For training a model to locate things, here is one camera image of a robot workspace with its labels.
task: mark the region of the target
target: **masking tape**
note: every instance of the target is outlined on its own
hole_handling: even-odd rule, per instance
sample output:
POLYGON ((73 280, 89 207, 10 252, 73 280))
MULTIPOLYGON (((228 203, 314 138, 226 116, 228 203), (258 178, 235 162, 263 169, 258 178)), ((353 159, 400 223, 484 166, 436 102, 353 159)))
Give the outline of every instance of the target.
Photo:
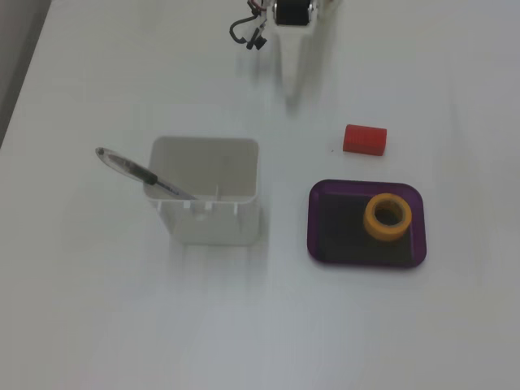
POLYGON ((403 237, 412 222, 412 210, 402 197, 392 193, 381 193, 373 197, 366 206, 363 224, 366 231, 379 241, 395 241, 403 237), (377 219, 376 213, 389 211, 398 221, 387 225, 377 219))

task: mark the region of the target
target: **orange tape roll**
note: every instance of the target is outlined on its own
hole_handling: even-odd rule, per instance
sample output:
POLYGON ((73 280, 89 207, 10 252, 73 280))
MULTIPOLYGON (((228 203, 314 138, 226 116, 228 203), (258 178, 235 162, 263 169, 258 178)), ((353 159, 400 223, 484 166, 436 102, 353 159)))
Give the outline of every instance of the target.
POLYGON ((395 241, 403 237, 412 223, 412 210, 402 197, 381 193, 366 206, 363 224, 379 241, 395 241))

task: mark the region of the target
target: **red cube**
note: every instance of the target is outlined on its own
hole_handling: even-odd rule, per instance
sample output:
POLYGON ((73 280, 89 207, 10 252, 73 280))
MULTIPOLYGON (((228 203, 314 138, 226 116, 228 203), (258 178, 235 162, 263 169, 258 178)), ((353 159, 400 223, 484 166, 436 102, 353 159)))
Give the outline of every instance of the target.
POLYGON ((350 124, 344 132, 343 151, 382 156, 387 145, 386 128, 350 124))

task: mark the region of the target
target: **pen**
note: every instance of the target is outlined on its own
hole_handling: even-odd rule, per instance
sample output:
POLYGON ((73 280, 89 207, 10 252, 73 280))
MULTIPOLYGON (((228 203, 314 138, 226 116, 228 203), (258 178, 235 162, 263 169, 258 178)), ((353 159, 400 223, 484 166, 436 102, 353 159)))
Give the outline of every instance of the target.
POLYGON ((175 199, 196 200, 193 195, 186 193, 176 185, 168 183, 141 165, 118 155, 113 150, 96 148, 96 155, 108 167, 134 180, 142 181, 147 185, 157 187, 175 199))

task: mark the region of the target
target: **white plastic bin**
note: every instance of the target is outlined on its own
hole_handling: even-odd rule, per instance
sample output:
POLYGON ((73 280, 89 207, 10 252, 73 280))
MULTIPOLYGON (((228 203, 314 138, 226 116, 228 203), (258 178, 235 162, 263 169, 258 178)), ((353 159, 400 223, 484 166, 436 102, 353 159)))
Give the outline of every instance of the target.
POLYGON ((197 198, 171 199, 144 186, 145 195, 179 242, 250 245, 256 240, 260 224, 256 141, 161 137, 154 142, 149 168, 197 198))

